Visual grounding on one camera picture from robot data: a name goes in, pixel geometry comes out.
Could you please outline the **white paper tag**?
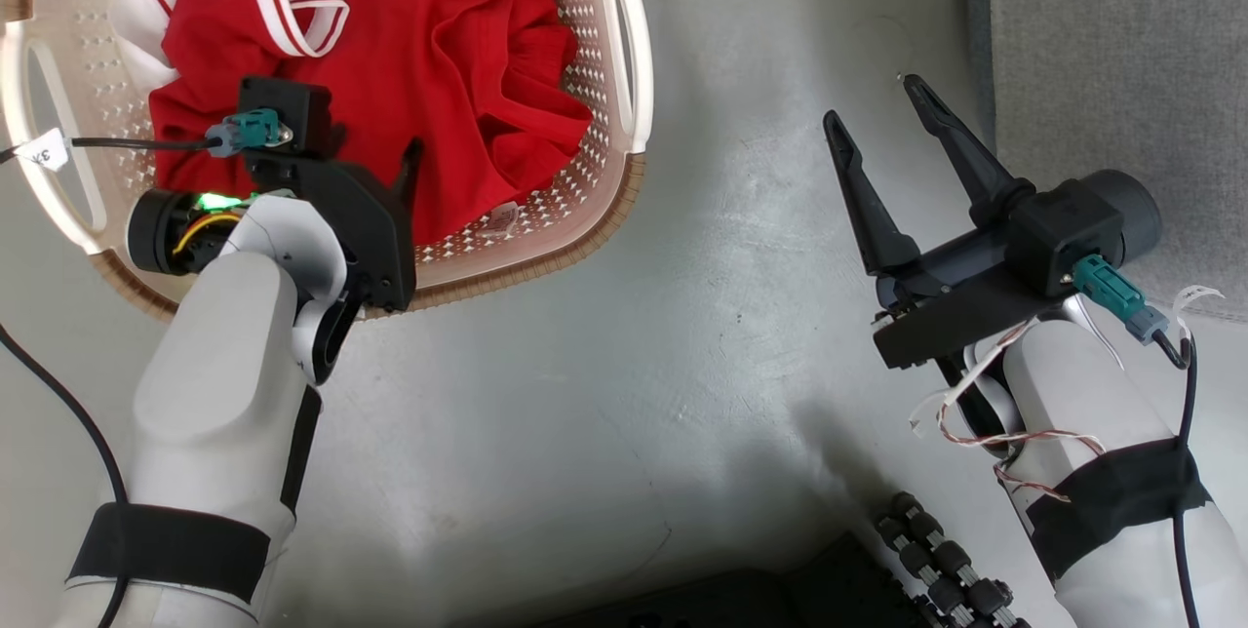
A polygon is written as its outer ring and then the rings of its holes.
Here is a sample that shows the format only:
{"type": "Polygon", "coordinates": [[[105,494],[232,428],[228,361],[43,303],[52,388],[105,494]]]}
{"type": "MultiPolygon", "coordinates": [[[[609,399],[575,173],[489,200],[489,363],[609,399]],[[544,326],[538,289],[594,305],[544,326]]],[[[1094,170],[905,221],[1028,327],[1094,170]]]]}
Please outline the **white paper tag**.
{"type": "Polygon", "coordinates": [[[72,160],[72,154],[62,130],[52,129],[17,145],[15,157],[49,172],[57,172],[72,160]]]}

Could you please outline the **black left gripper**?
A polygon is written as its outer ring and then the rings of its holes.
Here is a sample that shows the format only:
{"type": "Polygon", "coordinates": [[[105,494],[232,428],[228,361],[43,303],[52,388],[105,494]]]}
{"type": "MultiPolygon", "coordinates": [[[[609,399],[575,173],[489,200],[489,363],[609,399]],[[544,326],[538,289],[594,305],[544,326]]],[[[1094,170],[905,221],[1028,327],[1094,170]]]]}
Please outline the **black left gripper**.
{"type": "Polygon", "coordinates": [[[361,288],[364,305],[406,311],[417,290],[411,211],[423,140],[411,139],[397,177],[384,184],[369,169],[338,159],[348,131],[343,126],[334,130],[339,140],[327,160],[245,149],[245,169],[255,189],[290,191],[324,218],[343,250],[348,283],[361,288]]]}

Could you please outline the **grey fabric sofa seat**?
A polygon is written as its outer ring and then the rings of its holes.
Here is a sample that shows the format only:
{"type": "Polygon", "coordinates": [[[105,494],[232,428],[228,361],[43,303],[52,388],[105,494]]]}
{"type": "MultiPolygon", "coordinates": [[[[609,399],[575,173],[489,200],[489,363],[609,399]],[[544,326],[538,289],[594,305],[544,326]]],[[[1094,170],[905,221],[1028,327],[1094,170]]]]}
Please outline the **grey fabric sofa seat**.
{"type": "Polygon", "coordinates": [[[968,0],[988,145],[1030,179],[1118,169],[1164,228],[1134,260],[1154,297],[1248,326],[1248,0],[968,0]]]}

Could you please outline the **cream perforated plastic laundry basket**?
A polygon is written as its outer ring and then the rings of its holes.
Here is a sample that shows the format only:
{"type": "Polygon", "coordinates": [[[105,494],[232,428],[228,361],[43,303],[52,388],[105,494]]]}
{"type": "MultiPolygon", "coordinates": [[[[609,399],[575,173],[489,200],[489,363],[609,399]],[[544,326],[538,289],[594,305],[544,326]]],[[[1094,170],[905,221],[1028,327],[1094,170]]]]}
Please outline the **cream perforated plastic laundry basket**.
{"type": "MultiPolygon", "coordinates": [[[[9,144],[37,136],[27,60],[42,69],[57,125],[69,135],[149,137],[146,96],[135,90],[107,19],[110,0],[0,0],[0,111],[9,144]]],[[[578,37],[565,90],[594,120],[578,157],[544,191],[530,194],[508,231],[469,223],[417,250],[411,311],[478,297],[539,278],[599,248],[628,217],[644,175],[654,77],[643,0],[557,0],[578,37]]],[[[146,273],[125,253],[130,210],[154,184],[150,154],[122,149],[74,152],[89,215],[61,175],[22,164],[27,187],[99,276],[134,308],[173,318],[193,278],[146,273]]]]}

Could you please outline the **red shirt with white-striped trim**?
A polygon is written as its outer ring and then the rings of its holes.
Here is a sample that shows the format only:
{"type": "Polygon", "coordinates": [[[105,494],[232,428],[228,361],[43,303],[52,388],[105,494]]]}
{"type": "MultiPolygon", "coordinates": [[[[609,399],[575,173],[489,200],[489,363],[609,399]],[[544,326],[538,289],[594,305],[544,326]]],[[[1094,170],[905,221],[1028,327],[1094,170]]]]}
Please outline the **red shirt with white-striped trim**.
{"type": "Polygon", "coordinates": [[[188,144],[233,114],[245,77],[324,57],[349,16],[347,0],[110,0],[135,90],[160,142],[188,144]]]}

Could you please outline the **red shorts with white band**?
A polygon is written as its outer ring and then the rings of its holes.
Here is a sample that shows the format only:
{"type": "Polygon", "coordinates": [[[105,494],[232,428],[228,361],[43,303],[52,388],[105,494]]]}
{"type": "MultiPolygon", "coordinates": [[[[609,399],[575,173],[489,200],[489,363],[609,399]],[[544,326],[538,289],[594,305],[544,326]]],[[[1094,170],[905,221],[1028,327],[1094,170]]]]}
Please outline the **red shorts with white band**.
{"type": "Polygon", "coordinates": [[[348,139],[339,160],[391,184],[424,144],[411,237],[441,241],[547,189],[579,152],[593,114],[563,90],[578,40],[557,0],[347,0],[324,57],[273,76],[331,91],[348,139]]]}

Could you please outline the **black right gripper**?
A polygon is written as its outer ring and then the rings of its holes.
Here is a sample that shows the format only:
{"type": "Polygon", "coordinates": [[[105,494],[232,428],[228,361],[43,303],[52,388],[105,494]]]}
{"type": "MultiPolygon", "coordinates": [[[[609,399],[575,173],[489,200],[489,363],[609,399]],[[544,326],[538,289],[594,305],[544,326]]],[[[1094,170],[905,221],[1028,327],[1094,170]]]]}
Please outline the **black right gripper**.
{"type": "Polygon", "coordinates": [[[862,154],[836,111],[822,117],[842,204],[869,276],[877,277],[879,303],[892,317],[874,335],[889,370],[909,370],[953,355],[1022,323],[1075,293],[1060,280],[1052,293],[1035,288],[1010,268],[1006,222],[1035,196],[1035,184],[1011,175],[919,74],[902,80],[919,122],[940,140],[970,200],[976,231],[927,253],[902,233],[862,166],[862,154]]]}

